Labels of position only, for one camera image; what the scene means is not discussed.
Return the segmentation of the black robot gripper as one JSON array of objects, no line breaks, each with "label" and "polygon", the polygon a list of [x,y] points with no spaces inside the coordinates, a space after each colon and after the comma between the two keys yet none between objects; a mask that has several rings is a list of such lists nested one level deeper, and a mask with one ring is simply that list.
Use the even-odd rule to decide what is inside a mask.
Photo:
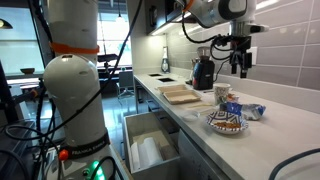
[{"label": "black robot gripper", "polygon": [[240,66],[240,78],[247,78],[248,68],[252,66],[251,37],[231,37],[231,74],[237,73],[237,64]]}]

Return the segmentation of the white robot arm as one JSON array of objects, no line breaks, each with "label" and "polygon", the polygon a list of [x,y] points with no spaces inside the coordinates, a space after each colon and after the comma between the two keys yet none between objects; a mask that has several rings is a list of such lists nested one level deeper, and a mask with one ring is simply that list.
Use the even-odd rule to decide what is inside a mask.
[{"label": "white robot arm", "polygon": [[[43,78],[66,135],[48,175],[58,180],[110,180],[116,165],[104,125],[96,68],[97,0],[47,1],[50,46],[56,57],[46,66]],[[255,22],[256,0],[176,1],[204,28],[228,22],[233,41],[245,41],[253,33],[268,30]]]}]

